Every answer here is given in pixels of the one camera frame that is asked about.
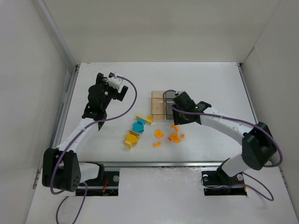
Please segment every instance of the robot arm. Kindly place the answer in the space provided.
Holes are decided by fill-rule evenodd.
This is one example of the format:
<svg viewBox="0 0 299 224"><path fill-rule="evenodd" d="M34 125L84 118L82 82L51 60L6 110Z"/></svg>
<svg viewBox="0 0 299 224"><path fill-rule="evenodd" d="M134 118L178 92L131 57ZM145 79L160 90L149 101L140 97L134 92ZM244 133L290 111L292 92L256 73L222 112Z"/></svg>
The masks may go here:
<svg viewBox="0 0 299 224"><path fill-rule="evenodd" d="M126 95L127 86L123 86L119 92L122 83L119 76L121 75L117 73L110 73L109 77L104 77L101 73L97 75L96 84L88 90L88 103L78 126L64 142L54 149L48 148L43 155L43 186L50 187L58 158L70 143L55 175L54 188L73 192L86 180L103 178L103 165L79 162L78 156L90 138L102 128L104 122L97 123L97 121L106 119L106 109L110 101L112 99L122 101Z"/></svg>
<svg viewBox="0 0 299 224"><path fill-rule="evenodd" d="M216 110L206 102L201 101L198 104L195 104L186 92L176 93L173 101L175 103L173 107L181 111L227 117L227 115ZM228 135L242 146L242 153L233 158L228 158L217 168L216 172L209 173L209 175L205 173L207 178L213 180L213 185L215 183L215 185L234 184L234 179L238 174L249 168L260 170L276 152L273 143L255 127L241 124L236 121L222 119L221 117L189 115L179 113L175 110L172 112L175 125L197 122L200 125L214 128ZM257 126L271 135L266 124L259 122Z"/></svg>

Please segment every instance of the toy block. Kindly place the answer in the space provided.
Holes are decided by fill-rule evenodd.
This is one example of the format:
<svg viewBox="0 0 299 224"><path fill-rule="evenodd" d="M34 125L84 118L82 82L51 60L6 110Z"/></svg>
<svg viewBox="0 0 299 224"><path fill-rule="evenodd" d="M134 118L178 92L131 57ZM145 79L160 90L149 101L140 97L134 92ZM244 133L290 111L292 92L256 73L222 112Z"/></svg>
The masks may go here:
<svg viewBox="0 0 299 224"><path fill-rule="evenodd" d="M154 144L153 144L153 147L158 147L158 146L160 146L160 145L162 145L162 143L161 143L161 142L154 143Z"/></svg>
<svg viewBox="0 0 299 224"><path fill-rule="evenodd" d="M163 132L161 132L159 129L155 131L155 137L160 139L162 137L164 137Z"/></svg>
<svg viewBox="0 0 299 224"><path fill-rule="evenodd" d="M140 138L140 134L133 132L133 131L129 131L130 134L136 136L137 138Z"/></svg>
<svg viewBox="0 0 299 224"><path fill-rule="evenodd" d="M139 123L139 122L135 122L133 124L133 132L136 132L136 133L142 133L144 130L144 126L142 123Z"/></svg>
<svg viewBox="0 0 299 224"><path fill-rule="evenodd" d="M176 130L176 132L179 132L179 128L178 128L178 126L176 126L176 125L173 125L173 126L171 126L173 129L175 129Z"/></svg>
<svg viewBox="0 0 299 224"><path fill-rule="evenodd" d="M152 91L151 97L152 98L163 98L164 91Z"/></svg>
<svg viewBox="0 0 299 224"><path fill-rule="evenodd" d="M149 124L149 125L151 125L151 123L153 123L153 120L152 120L151 117L145 118L145 117L143 117L141 115L136 115L136 118L138 118L138 119L141 118L141 119L145 120L146 123Z"/></svg>
<svg viewBox="0 0 299 224"><path fill-rule="evenodd" d="M169 138L168 138L168 141L172 141L174 139L177 139L178 138L178 134L177 133L173 133Z"/></svg>
<svg viewBox="0 0 299 224"><path fill-rule="evenodd" d="M177 139L177 138L178 138L178 133L173 133L173 134L171 135L171 137L174 138L174 139Z"/></svg>
<svg viewBox="0 0 299 224"><path fill-rule="evenodd" d="M163 92L164 91L151 92L151 114L153 119L165 119L166 108L163 99Z"/></svg>
<svg viewBox="0 0 299 224"><path fill-rule="evenodd" d="M126 140L131 142L133 145L137 144L138 138L135 135L127 134Z"/></svg>
<svg viewBox="0 0 299 224"><path fill-rule="evenodd" d="M142 118L139 118L139 119L137 120L137 122L139 122L139 123L145 125L145 122L146 122L146 121L145 121L144 119L142 119Z"/></svg>
<svg viewBox="0 0 299 224"><path fill-rule="evenodd" d="M174 139L173 142L175 142L175 143L180 143L180 142L181 142L181 139Z"/></svg>
<svg viewBox="0 0 299 224"><path fill-rule="evenodd" d="M152 117L147 117L147 120L149 120L149 121L151 121L151 122L154 121L154 119L153 119Z"/></svg>
<svg viewBox="0 0 299 224"><path fill-rule="evenodd" d="M127 147L127 148L132 148L133 147L133 144L131 143L131 142L129 142L129 141L125 141L125 146Z"/></svg>

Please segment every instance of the yellow block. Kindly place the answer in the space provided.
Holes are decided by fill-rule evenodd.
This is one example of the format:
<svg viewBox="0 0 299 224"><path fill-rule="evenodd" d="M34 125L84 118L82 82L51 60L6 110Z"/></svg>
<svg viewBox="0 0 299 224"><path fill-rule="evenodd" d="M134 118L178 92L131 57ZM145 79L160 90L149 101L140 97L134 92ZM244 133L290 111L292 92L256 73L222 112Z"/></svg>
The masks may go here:
<svg viewBox="0 0 299 224"><path fill-rule="evenodd" d="M127 148L132 148L133 147L133 144L131 143L131 142L129 142L129 141L125 141L125 146L127 147Z"/></svg>
<svg viewBox="0 0 299 224"><path fill-rule="evenodd" d="M133 132L132 130L130 131L130 134L136 136L137 138L140 138L140 134Z"/></svg>
<svg viewBox="0 0 299 224"><path fill-rule="evenodd" d="M145 120L146 123L149 124L149 125L151 125L151 123L153 123L153 118L152 117L145 118L145 117L143 117L141 115L136 115L136 117Z"/></svg>
<svg viewBox="0 0 299 224"><path fill-rule="evenodd" d="M133 145L135 145L138 141L137 137L135 135L132 135L132 134L127 134L126 140L131 142Z"/></svg>

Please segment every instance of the red wire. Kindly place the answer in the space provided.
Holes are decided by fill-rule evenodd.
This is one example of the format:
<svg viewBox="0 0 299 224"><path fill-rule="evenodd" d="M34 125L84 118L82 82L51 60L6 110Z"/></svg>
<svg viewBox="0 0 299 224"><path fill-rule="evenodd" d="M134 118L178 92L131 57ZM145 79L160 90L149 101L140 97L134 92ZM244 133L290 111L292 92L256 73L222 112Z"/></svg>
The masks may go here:
<svg viewBox="0 0 299 224"><path fill-rule="evenodd" d="M236 181L240 182L240 183L244 183L243 181L239 181L238 178L235 178Z"/></svg>
<svg viewBox="0 0 299 224"><path fill-rule="evenodd" d="M104 185L103 188L102 188L103 196L104 196L104 194L105 194L105 191L106 191L106 187L107 187L107 185L108 185L108 182L109 182L108 177L106 177L106 179L105 179L105 185Z"/></svg>

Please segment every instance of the orange piece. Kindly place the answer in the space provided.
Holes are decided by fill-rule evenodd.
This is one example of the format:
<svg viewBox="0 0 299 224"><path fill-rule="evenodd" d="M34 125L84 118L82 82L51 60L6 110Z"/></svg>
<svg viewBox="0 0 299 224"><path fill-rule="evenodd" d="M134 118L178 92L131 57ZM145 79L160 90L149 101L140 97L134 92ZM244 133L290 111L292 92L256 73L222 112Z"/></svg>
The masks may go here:
<svg viewBox="0 0 299 224"><path fill-rule="evenodd" d="M178 138L178 133L173 133L170 137L173 138L173 139L177 139Z"/></svg>
<svg viewBox="0 0 299 224"><path fill-rule="evenodd" d="M161 142L154 143L154 144L153 144L153 147L158 147L158 146L160 146L160 145L162 145L162 143L161 143Z"/></svg>
<svg viewBox="0 0 299 224"><path fill-rule="evenodd" d="M178 134L177 133L173 133L169 138L168 141L172 141L173 139L177 139L178 138Z"/></svg>
<svg viewBox="0 0 299 224"><path fill-rule="evenodd" d="M180 143L181 142L181 139L174 139L173 140L175 143Z"/></svg>
<svg viewBox="0 0 299 224"><path fill-rule="evenodd" d="M162 137L164 137L163 132L161 132L159 129L155 131L155 137L160 139Z"/></svg>
<svg viewBox="0 0 299 224"><path fill-rule="evenodd" d="M173 129L175 129L176 130L176 132L179 132L179 128L178 128L178 126L176 126L176 125L173 125L173 126L171 126Z"/></svg>

